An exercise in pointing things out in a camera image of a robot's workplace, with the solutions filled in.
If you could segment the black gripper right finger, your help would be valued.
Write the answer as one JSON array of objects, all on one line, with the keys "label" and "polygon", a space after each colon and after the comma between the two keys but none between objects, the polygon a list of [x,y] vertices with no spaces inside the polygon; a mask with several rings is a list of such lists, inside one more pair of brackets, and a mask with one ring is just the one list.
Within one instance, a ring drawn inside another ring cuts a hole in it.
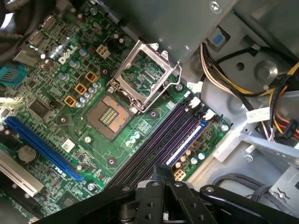
[{"label": "black gripper right finger", "polygon": [[194,194],[182,181],[176,181],[170,166],[166,182],[180,205],[188,224],[286,224],[288,215],[213,185]]}]

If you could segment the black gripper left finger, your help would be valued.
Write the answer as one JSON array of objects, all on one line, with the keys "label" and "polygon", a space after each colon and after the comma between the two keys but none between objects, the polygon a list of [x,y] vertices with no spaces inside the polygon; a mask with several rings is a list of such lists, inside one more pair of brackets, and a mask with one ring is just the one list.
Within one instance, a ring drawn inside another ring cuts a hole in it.
[{"label": "black gripper left finger", "polygon": [[120,184],[38,221],[40,224],[161,224],[167,167],[137,188]]}]

